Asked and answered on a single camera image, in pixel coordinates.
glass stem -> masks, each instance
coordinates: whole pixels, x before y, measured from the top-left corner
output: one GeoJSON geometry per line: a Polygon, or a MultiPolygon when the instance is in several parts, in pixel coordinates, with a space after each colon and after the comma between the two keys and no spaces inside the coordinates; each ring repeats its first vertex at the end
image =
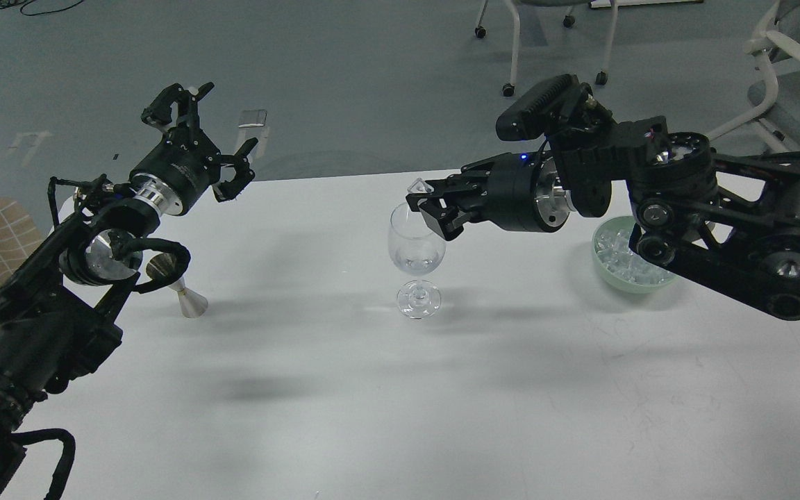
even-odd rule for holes
{"type": "Polygon", "coordinates": [[[412,289],[412,301],[416,304],[423,304],[428,301],[428,290],[422,285],[421,279],[416,279],[415,287],[412,289]]]}

gray floor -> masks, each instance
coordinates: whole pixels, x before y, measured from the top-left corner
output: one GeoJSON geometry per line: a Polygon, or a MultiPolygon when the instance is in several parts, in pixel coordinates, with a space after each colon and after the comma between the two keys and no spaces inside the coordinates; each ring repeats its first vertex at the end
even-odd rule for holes
{"type": "MultiPolygon", "coordinates": [[[[757,77],[742,43],[770,3],[622,9],[610,82],[597,98],[618,120],[664,114],[677,131],[706,132],[739,114],[757,77]]],[[[495,118],[512,102],[499,91],[508,80],[511,16],[492,2],[489,34],[478,40],[478,7],[479,0],[89,0],[34,18],[0,10],[0,196],[18,199],[49,228],[51,175],[125,180],[158,142],[140,111],[175,82],[215,83],[201,116],[225,151],[238,138],[240,112],[266,108],[270,139],[253,165],[263,181],[455,168],[535,149],[537,142],[495,137],[495,118]]],[[[522,10],[518,95],[559,73],[591,81],[599,69],[609,10],[580,7],[570,31],[560,26],[562,13],[522,10]]],[[[762,149],[739,132],[715,146],[762,149]]],[[[244,196],[254,196],[254,185],[244,196]]],[[[303,193],[286,203],[304,203],[303,193]]]]}

cable on floor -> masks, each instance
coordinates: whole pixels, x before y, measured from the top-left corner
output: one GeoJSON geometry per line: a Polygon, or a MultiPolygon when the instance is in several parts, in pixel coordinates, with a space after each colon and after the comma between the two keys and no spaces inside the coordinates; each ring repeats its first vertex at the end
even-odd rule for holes
{"type": "Polygon", "coordinates": [[[70,6],[63,7],[63,9],[55,9],[55,10],[42,10],[42,12],[25,12],[27,6],[31,3],[35,3],[36,0],[0,0],[0,10],[11,9],[12,7],[19,7],[19,11],[21,14],[27,17],[34,17],[34,16],[44,16],[47,14],[54,14],[54,13],[62,13],[64,10],[70,10],[73,7],[78,6],[80,3],[85,2],[85,0],[78,0],[78,2],[71,4],[70,6]]]}

glass base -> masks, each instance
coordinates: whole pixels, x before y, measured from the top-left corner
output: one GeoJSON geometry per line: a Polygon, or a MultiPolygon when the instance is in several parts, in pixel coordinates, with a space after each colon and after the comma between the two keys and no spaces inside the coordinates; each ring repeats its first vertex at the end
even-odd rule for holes
{"type": "Polygon", "coordinates": [[[430,281],[410,281],[397,292],[400,313],[412,319],[433,316],[440,309],[440,290],[430,281]]]}

chair leg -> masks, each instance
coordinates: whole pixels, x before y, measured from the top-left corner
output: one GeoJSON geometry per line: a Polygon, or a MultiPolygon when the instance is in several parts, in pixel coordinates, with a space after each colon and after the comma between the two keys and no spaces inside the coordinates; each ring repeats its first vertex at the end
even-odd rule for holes
{"type": "Polygon", "coordinates": [[[511,42],[511,77],[502,87],[502,95],[511,97],[517,84],[517,59],[520,57],[520,12],[517,12],[514,0],[505,0],[505,5],[511,10],[511,18],[514,19],[514,34],[511,42]]]}
{"type": "Polygon", "coordinates": [[[766,51],[761,51],[761,53],[756,54],[755,63],[762,79],[765,80],[765,98],[755,108],[706,133],[706,137],[709,140],[715,140],[738,126],[764,115],[777,101],[777,97],[780,95],[780,82],[777,81],[777,73],[774,71],[774,64],[771,63],[771,58],[766,51]]]}
{"type": "Polygon", "coordinates": [[[594,82],[597,85],[604,85],[607,83],[607,78],[610,75],[610,54],[613,52],[613,38],[616,37],[616,21],[619,19],[619,4],[618,0],[610,0],[610,8],[612,8],[612,19],[610,20],[610,32],[607,33],[607,45],[603,51],[603,67],[601,72],[597,74],[594,82]]]}
{"type": "Polygon", "coordinates": [[[477,16],[477,22],[474,25],[474,35],[477,38],[486,37],[486,28],[483,28],[483,14],[486,13],[486,5],[490,0],[483,0],[483,5],[480,6],[480,15],[477,16]]]}
{"type": "Polygon", "coordinates": [[[769,146],[771,152],[774,153],[787,153],[791,149],[783,144],[782,140],[777,139],[771,131],[767,130],[758,120],[753,120],[751,123],[752,131],[769,146]]]}
{"type": "Polygon", "coordinates": [[[572,11],[575,8],[576,6],[569,6],[564,12],[564,28],[572,28],[572,25],[576,24],[576,16],[572,15],[572,11]]]}

